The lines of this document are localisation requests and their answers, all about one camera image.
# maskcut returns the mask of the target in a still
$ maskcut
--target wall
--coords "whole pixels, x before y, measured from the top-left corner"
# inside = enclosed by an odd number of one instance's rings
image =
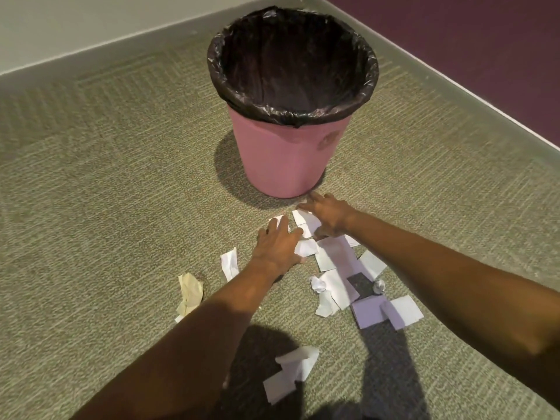
[[[0,75],[254,0],[0,0]]]
[[[560,0],[328,0],[560,146]]]

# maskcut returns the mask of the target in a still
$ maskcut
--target crumpled yellow paper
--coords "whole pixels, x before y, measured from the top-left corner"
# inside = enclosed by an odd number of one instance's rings
[[[202,283],[190,273],[179,275],[178,282],[181,285],[181,295],[183,297],[183,301],[177,307],[177,313],[181,317],[178,317],[180,321],[200,305],[202,301]]]

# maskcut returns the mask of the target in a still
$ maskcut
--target green patterned carpet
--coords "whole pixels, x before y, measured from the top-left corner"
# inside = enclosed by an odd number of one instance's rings
[[[257,229],[295,204],[248,185],[209,39],[0,99],[0,418],[69,417],[173,327],[180,273],[210,295],[220,254],[237,246],[242,267]],[[389,60],[380,69],[320,190],[560,289],[559,171]],[[316,316],[317,270],[274,285],[217,418],[560,418],[422,305],[404,332]],[[384,278],[390,297],[408,293]],[[271,410],[262,380],[298,344],[320,348],[318,363]]]

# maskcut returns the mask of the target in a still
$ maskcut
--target black trash bag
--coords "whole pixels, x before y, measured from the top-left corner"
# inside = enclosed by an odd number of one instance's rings
[[[239,114],[294,127],[346,118],[370,99],[379,77],[374,51],[347,24],[276,6],[217,34],[208,69]]]

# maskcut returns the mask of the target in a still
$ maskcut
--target person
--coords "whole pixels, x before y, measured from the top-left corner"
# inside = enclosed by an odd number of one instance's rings
[[[312,192],[299,209],[316,235],[348,234],[398,272],[452,332],[560,410],[560,293],[501,271]],[[118,374],[73,417],[144,420],[206,417],[251,317],[280,275],[302,261],[288,218],[259,230],[243,271]]]

